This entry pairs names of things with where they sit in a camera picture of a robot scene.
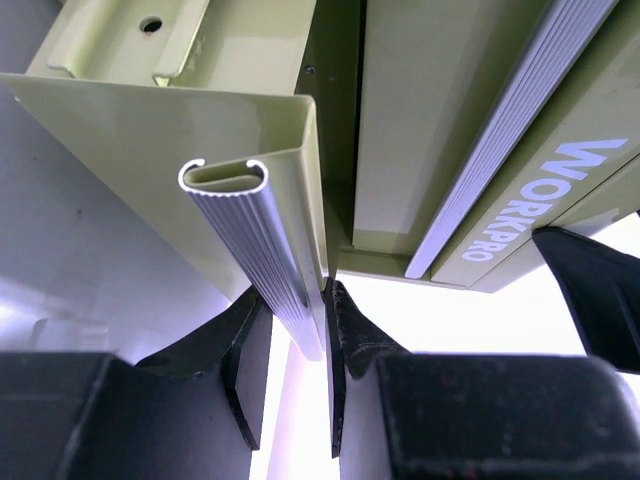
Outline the green Workpro drawer chest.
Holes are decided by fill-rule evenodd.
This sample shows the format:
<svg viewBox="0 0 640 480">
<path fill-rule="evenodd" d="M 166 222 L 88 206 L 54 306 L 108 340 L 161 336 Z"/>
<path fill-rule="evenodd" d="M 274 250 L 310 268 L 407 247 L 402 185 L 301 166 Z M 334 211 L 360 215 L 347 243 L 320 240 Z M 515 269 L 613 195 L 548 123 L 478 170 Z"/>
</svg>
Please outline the green Workpro drawer chest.
<svg viewBox="0 0 640 480">
<path fill-rule="evenodd" d="M 314 360 L 338 272 L 492 293 L 639 207 L 635 1 L 62 1 L 1 83 Z"/>
</svg>

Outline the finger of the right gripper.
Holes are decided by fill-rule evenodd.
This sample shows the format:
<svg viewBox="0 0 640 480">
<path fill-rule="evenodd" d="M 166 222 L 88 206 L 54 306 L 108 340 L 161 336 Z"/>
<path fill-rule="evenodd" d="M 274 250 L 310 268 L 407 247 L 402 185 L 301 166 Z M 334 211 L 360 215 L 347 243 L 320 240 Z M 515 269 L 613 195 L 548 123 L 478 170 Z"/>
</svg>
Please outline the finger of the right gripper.
<svg viewBox="0 0 640 480">
<path fill-rule="evenodd" d="M 639 259 L 560 227 L 532 240 L 555 277 L 585 352 L 639 371 Z"/>
</svg>

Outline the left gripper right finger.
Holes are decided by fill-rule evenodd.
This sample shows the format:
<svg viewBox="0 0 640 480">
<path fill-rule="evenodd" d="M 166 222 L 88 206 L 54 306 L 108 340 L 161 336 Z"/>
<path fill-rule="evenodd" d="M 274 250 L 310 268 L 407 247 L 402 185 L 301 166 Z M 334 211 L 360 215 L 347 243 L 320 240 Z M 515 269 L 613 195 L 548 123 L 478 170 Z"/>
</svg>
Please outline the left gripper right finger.
<svg viewBox="0 0 640 480">
<path fill-rule="evenodd" d="M 331 455 L 340 455 L 347 378 L 360 379 L 379 355 L 408 350 L 369 320 L 344 284 L 332 277 L 323 292 Z"/>
</svg>

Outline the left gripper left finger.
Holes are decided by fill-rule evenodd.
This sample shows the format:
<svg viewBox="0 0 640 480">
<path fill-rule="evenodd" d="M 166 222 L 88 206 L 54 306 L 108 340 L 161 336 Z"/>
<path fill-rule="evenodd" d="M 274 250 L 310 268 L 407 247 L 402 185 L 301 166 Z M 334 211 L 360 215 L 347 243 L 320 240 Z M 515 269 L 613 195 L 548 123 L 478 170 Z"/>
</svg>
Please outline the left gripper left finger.
<svg viewBox="0 0 640 480">
<path fill-rule="evenodd" d="M 217 371 L 230 411 L 252 450 L 260 448 L 273 314 L 255 289 L 182 339 L 137 366 L 170 378 Z"/>
</svg>

